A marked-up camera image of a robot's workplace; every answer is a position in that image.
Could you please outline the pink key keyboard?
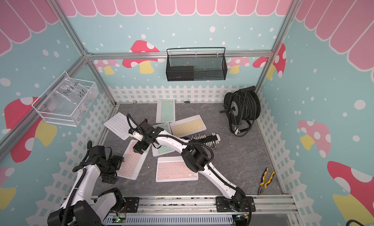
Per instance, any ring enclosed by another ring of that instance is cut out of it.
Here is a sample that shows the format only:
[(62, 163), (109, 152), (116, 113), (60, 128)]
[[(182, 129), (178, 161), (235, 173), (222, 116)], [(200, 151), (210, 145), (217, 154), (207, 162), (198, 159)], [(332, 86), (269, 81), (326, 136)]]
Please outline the pink key keyboard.
[(148, 155), (149, 149), (138, 154), (133, 151), (133, 147), (136, 145), (137, 140), (131, 140), (126, 151), (123, 154), (124, 162), (121, 163), (120, 169), (117, 171), (117, 176), (127, 178), (130, 180), (136, 180), (139, 172), (144, 164), (144, 161)]
[(198, 173), (191, 171), (181, 156), (159, 157), (156, 182), (197, 181)]

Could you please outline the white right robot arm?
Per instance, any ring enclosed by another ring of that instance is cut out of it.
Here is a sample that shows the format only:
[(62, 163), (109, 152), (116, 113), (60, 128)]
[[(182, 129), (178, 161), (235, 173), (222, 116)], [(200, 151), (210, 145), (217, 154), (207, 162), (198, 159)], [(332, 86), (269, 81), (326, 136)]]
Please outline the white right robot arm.
[(130, 114), (126, 117), (130, 127), (129, 134), (137, 139), (133, 147), (135, 153), (143, 154), (154, 143), (173, 149), (181, 155), (185, 165), (191, 171), (202, 174), (221, 191), (233, 211), (252, 212), (253, 204), (244, 191), (227, 180), (211, 163), (214, 159), (214, 152), (210, 147), (194, 139), (178, 138), (163, 128), (155, 128), (146, 119), (138, 124)]

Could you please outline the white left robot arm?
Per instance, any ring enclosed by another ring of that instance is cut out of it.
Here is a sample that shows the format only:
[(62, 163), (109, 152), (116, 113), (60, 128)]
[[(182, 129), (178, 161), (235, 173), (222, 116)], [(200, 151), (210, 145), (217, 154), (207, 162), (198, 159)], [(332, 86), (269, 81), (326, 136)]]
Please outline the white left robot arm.
[(115, 184), (117, 171), (124, 157), (106, 155), (104, 146), (93, 146), (87, 142), (87, 153), (80, 164), (73, 168), (77, 179), (67, 199), (60, 208), (48, 216), (49, 226), (102, 226), (110, 212), (118, 213), (127, 208), (127, 201), (118, 188), (102, 192), (90, 205), (94, 185), (99, 177), (104, 183)]

